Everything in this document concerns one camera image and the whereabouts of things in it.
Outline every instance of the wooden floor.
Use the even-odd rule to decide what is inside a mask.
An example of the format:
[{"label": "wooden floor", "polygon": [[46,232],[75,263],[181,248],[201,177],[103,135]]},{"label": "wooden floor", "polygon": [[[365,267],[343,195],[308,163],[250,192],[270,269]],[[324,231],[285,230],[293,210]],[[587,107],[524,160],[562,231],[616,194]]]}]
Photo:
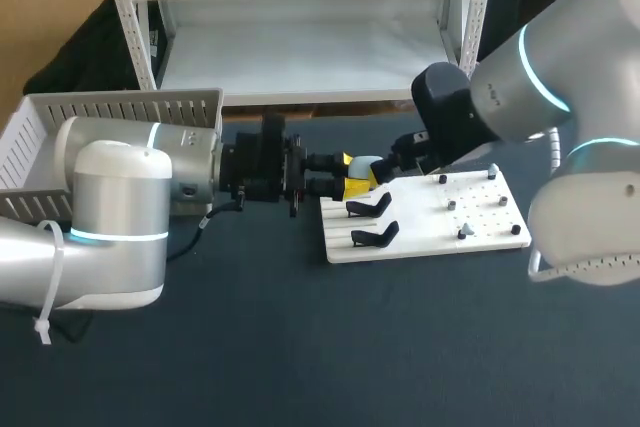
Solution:
[{"label": "wooden floor", "polygon": [[102,0],[0,0],[0,130],[25,81],[46,65]]}]

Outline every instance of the black bag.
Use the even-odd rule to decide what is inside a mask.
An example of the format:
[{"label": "black bag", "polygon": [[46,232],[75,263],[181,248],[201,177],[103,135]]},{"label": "black bag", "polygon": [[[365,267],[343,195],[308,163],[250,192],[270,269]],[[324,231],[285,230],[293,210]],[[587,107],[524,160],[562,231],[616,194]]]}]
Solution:
[{"label": "black bag", "polygon": [[[167,48],[157,2],[149,3],[149,30],[155,76]],[[114,0],[104,0],[54,59],[27,81],[23,93],[137,89],[138,80],[116,4]]]}]

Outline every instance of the metal bracket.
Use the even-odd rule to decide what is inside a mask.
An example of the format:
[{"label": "metal bracket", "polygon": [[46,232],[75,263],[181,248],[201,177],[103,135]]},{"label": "metal bracket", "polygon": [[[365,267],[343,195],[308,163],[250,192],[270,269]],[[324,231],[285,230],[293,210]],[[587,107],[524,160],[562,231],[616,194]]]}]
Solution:
[{"label": "metal bracket", "polygon": [[156,90],[133,0],[115,0],[140,90]]},{"label": "metal bracket", "polygon": [[467,26],[465,28],[464,43],[462,45],[462,56],[460,59],[460,69],[467,74],[467,76],[471,76],[476,68],[486,10],[487,0],[471,0]]}]

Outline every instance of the black cable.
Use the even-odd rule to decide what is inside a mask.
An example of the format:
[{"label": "black cable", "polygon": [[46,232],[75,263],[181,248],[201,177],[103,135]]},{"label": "black cable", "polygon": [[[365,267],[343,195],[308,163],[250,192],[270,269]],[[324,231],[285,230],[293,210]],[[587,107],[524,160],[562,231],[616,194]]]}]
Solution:
[{"label": "black cable", "polygon": [[[33,307],[24,307],[21,305],[9,304],[6,302],[0,302],[0,310],[7,311],[12,314],[22,315],[25,317],[30,317],[34,320],[40,317],[40,311]],[[52,319],[49,317],[49,327],[52,331],[59,334],[64,340],[69,342],[70,344],[78,344],[84,339],[89,331],[89,327],[91,327],[91,323],[93,322],[93,312],[87,312],[86,319],[82,323],[77,332],[71,333],[68,327],[64,326],[59,321]]]},{"label": "black cable", "polygon": [[198,230],[196,230],[196,233],[191,239],[191,242],[189,242],[186,246],[184,246],[177,252],[174,252],[173,254],[169,255],[167,257],[167,262],[176,260],[177,258],[180,258],[183,255],[190,252],[196,246],[196,244],[200,241],[200,237],[202,237],[202,232],[204,232],[205,227],[209,223],[209,220],[213,218],[213,216],[221,212],[242,212],[243,208],[244,208],[244,192],[242,190],[239,190],[235,201],[227,202],[226,204],[219,205],[211,209],[209,212],[207,212],[207,215],[205,215],[203,219],[200,221],[200,224],[198,225]]}]

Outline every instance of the shelf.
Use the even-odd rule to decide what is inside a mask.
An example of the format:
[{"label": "shelf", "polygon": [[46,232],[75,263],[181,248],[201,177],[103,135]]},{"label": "shelf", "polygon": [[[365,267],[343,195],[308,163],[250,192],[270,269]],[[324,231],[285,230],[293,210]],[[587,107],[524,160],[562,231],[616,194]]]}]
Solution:
[{"label": "shelf", "polygon": [[180,27],[161,88],[220,87],[227,106],[401,100],[448,60],[431,19]]}]

